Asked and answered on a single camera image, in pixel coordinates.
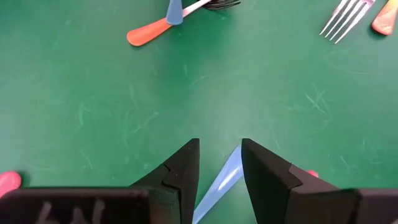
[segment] utensil handle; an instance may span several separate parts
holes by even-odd
[[[372,28],[384,35],[392,34],[394,24],[396,22],[397,11],[398,0],[389,0],[374,19]]]
[[[191,12],[197,10],[198,8],[202,7],[204,4],[210,1],[211,0],[200,0],[186,7],[182,11],[183,17],[191,14]],[[163,18],[144,27],[130,30],[127,33],[127,40],[133,46],[142,46],[155,39],[157,36],[165,32],[170,27],[171,25],[167,23],[166,18]]]
[[[168,24],[173,26],[182,23],[183,17],[181,0],[170,0],[169,8],[167,9],[166,21]]]

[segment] light blue utensil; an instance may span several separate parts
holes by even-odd
[[[197,224],[241,177],[243,177],[241,146],[238,146],[229,156],[224,167],[196,207],[193,213],[193,223]]]
[[[179,25],[183,21],[182,17],[182,0],[170,0],[169,9],[167,10],[166,21],[170,25]]]

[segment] silver fork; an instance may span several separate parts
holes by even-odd
[[[345,25],[352,19],[352,17],[360,10],[358,15],[353,19],[351,24],[348,26],[348,28],[343,32],[343,35],[341,35],[335,42],[337,44],[347,33],[350,31],[358,22],[359,20],[362,19],[362,17],[365,15],[366,11],[369,10],[369,8],[373,5],[373,3],[376,0],[341,0],[337,8],[333,11],[333,14],[331,15],[331,18],[329,19],[328,23],[326,23],[326,26],[322,29],[319,35],[322,35],[324,31],[327,30],[329,25],[333,22],[333,20],[336,18],[336,16],[339,14],[339,12],[345,7],[343,13],[340,15],[340,17],[337,19],[336,23],[333,25],[333,27],[328,31],[326,34],[325,38],[328,37],[333,30],[336,28],[336,26],[341,22],[341,20],[344,18],[344,16],[353,8],[354,4],[355,7],[352,9],[350,14],[348,14],[348,17],[346,20],[343,22],[343,24],[338,28],[338,30],[332,35],[332,37],[329,40],[332,40],[333,38],[336,37],[336,35],[344,28]]]

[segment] orange handle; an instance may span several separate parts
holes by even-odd
[[[384,35],[392,34],[398,11],[398,0],[389,0],[372,23],[374,30]]]
[[[130,30],[127,33],[127,40],[131,45],[138,47],[155,39],[170,27],[166,18],[163,18],[144,27]]]

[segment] pink object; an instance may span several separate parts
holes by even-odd
[[[21,177],[15,171],[7,171],[0,174],[0,198],[6,193],[21,186]]]
[[[316,177],[316,178],[319,177],[318,173],[315,172],[314,170],[307,170],[307,172],[308,172],[309,174],[313,175],[313,176]]]

